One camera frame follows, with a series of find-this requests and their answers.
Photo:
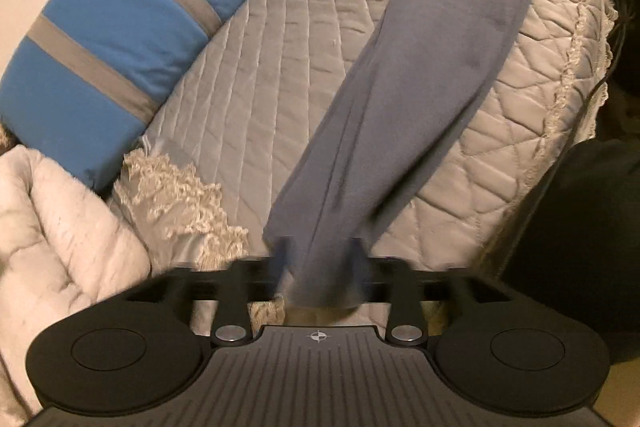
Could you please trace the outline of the grey-blue sweatpants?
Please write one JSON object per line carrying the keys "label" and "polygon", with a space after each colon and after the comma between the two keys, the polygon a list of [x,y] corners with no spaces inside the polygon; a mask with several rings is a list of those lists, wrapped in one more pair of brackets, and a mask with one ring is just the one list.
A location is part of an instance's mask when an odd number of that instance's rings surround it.
{"label": "grey-blue sweatpants", "polygon": [[532,0],[388,0],[274,202],[301,308],[364,299],[372,246],[433,176],[497,78]]}

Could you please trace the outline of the grey quilted bedspread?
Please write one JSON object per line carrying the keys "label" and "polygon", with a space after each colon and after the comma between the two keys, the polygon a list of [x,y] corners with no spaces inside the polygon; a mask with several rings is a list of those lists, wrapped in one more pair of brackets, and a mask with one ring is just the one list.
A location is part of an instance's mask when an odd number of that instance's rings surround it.
{"label": "grey quilted bedspread", "polygon": [[[262,252],[271,204],[387,0],[247,0],[126,156],[111,208],[148,270]],[[532,0],[497,80],[437,172],[375,245],[423,270],[472,265],[558,157],[591,138],[612,0]]]}

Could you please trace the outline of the white fluffy comforter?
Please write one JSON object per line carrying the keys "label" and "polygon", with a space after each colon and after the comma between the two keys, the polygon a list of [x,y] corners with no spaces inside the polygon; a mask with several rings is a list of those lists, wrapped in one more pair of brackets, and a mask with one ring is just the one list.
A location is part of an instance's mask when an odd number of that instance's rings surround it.
{"label": "white fluffy comforter", "polygon": [[25,369],[32,340],[150,272],[140,239],[88,187],[23,145],[2,154],[2,425],[41,409]]}

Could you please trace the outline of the left blue striped pillow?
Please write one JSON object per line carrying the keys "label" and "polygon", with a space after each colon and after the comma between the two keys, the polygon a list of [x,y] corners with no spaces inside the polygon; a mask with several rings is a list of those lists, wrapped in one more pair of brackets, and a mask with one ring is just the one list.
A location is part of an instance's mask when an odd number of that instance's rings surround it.
{"label": "left blue striped pillow", "polygon": [[1,80],[1,122],[94,191],[245,0],[50,0]]}

